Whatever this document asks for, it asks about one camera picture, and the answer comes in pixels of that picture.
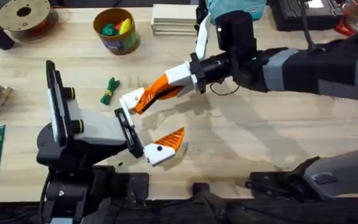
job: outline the black mount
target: black mount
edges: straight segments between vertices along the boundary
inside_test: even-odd
[[[37,138],[37,162],[49,168],[40,199],[41,221],[72,218],[73,223],[81,223],[104,199],[129,203],[145,200],[149,194],[147,173],[118,174],[113,166],[95,166],[127,148],[135,157],[143,155],[140,140],[122,109],[115,112],[126,142],[114,146],[89,144],[75,138],[85,129],[82,120],[71,120],[68,101],[75,99],[75,90],[63,87],[60,72],[51,61],[47,61],[47,83],[52,122]]]
[[[308,159],[290,172],[252,172],[245,187],[251,189],[255,198],[322,200],[303,178],[305,170],[318,159]]]
[[[82,218],[94,213],[104,198],[135,204],[149,195],[146,173],[116,173],[114,167],[94,166],[75,173],[50,170],[46,202],[42,209],[45,223],[52,218]]]
[[[192,192],[193,203],[204,203],[215,224],[253,224],[257,221],[240,203],[231,202],[211,193],[206,183],[193,184]]]

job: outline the red object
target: red object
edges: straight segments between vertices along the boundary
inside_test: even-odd
[[[349,12],[344,11],[345,16],[341,19],[341,21],[339,22],[339,24],[334,28],[336,32],[346,35],[346,36],[351,36],[353,34],[355,34],[355,30],[353,29],[352,26],[350,26],[347,22],[346,22],[346,16]]]
[[[121,24],[122,24],[122,22],[120,22],[116,25],[116,30],[119,30],[119,28],[121,27]]]

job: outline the spool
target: spool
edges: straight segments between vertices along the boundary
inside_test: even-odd
[[[130,19],[131,28],[121,35],[106,36],[102,35],[103,27],[108,24],[119,24]],[[115,55],[125,55],[133,52],[140,44],[140,37],[136,32],[135,20],[125,9],[111,8],[100,12],[93,21],[93,29],[99,34],[104,46]]]
[[[348,24],[358,24],[358,2],[351,0],[343,5],[343,10],[348,12],[346,22]]]
[[[58,22],[48,0],[11,0],[0,10],[0,26],[20,40],[35,40],[53,31]]]

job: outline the black cable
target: black cable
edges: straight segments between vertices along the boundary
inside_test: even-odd
[[[121,0],[116,0],[116,2],[112,5],[112,7],[118,7],[118,5],[121,3]]]
[[[111,224],[115,224],[115,222],[116,222],[116,220],[117,220],[117,218],[119,216],[119,213],[121,212],[122,208],[124,208],[124,205],[125,205],[125,201],[122,202],[122,205],[117,210],[116,215],[114,216],[114,219],[112,220]]]
[[[277,219],[277,220],[281,220],[283,222],[290,222],[290,223],[301,223],[301,224],[339,224],[339,223],[331,223],[331,222],[319,222],[319,221],[304,221],[304,220],[296,220],[296,219],[292,219],[292,218],[289,218],[289,217],[284,217],[284,216],[281,216],[281,215],[276,215],[274,213],[270,213],[270,212],[266,212],[266,211],[263,211],[263,210],[259,210],[257,208],[252,208],[252,207],[246,207],[244,206],[243,204],[239,203],[239,205],[246,211],[246,210],[249,210],[249,211],[253,211],[253,212],[257,212],[257,213],[260,213],[262,215],[265,215],[267,217],[270,217],[270,218],[274,218],[274,219]]]
[[[45,194],[47,193],[47,187],[48,187],[48,184],[49,184],[51,178],[52,178],[52,171],[49,170],[48,175],[45,178],[44,186],[42,187],[42,191],[41,191],[41,199],[40,199],[40,205],[39,205],[39,209],[38,209],[40,224],[44,224],[44,219],[42,218],[42,211],[44,210]]]
[[[316,44],[314,44],[314,42],[313,42],[313,40],[311,39],[311,36],[310,36],[308,20],[306,18],[306,4],[305,4],[305,1],[306,0],[300,0],[300,2],[301,2],[301,16],[302,16],[302,21],[303,21],[303,33],[305,34],[306,41],[308,42],[308,50],[314,50],[316,48]]]
[[[209,85],[209,88],[211,89],[211,91],[212,91],[213,93],[217,94],[218,96],[227,96],[227,95],[230,95],[230,94],[235,93],[238,89],[240,89],[240,86],[237,86],[237,88],[236,88],[235,90],[233,90],[233,91],[231,91],[231,92],[229,92],[229,93],[217,93],[217,92],[215,92],[215,90],[212,89],[212,86],[213,86],[214,84],[217,84],[217,83],[215,82],[215,83],[210,84],[210,85]]]
[[[173,202],[173,203],[167,203],[166,205],[160,205],[160,206],[153,206],[153,205],[149,205],[147,207],[142,207],[142,208],[131,208],[131,207],[125,207],[123,206],[123,209],[125,210],[130,210],[130,211],[144,211],[144,210],[153,210],[153,209],[161,209],[161,208],[168,208],[168,207],[172,207],[172,206],[176,206],[176,205],[181,205],[187,202],[190,202],[191,198],[186,199],[186,200],[181,200],[179,202]],[[114,205],[115,207],[120,207],[119,205],[116,205],[114,203],[111,203],[111,205]]]
[[[7,220],[0,220],[0,223],[11,223],[11,222],[14,222],[14,221],[18,221],[21,218],[27,217],[32,213],[33,212],[24,212],[24,213],[22,213],[22,214],[20,214],[20,215],[18,215],[16,217],[13,217],[13,218],[10,218],[10,219],[7,219]]]

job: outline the wooden table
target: wooden table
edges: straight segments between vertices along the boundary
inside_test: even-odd
[[[130,8],[142,37],[130,55],[114,56],[92,28],[103,9],[59,9],[65,21],[52,35],[33,43],[0,50],[0,84],[14,91],[0,113],[6,124],[0,171],[0,202],[38,201],[47,168],[35,160],[36,139],[49,121],[45,61],[56,63],[65,86],[76,88],[79,105],[114,116],[119,97],[146,87],[195,49],[195,37],[153,37],[150,8]],[[254,23],[259,49],[306,47],[302,32],[277,32],[265,13]],[[334,31],[312,32],[315,42],[341,37]],[[208,55],[219,52],[211,33]],[[99,99],[108,80],[122,85],[110,106]],[[216,91],[232,90],[228,78]],[[135,116],[138,132],[147,144],[185,127],[178,156],[151,167],[127,151],[102,162],[120,172],[148,172],[149,198],[187,198],[193,182],[209,182],[222,197],[251,197],[240,187],[252,171],[288,170],[311,156],[335,156],[358,149],[358,101],[300,93],[258,93],[240,89],[233,95],[189,93],[158,101]]]

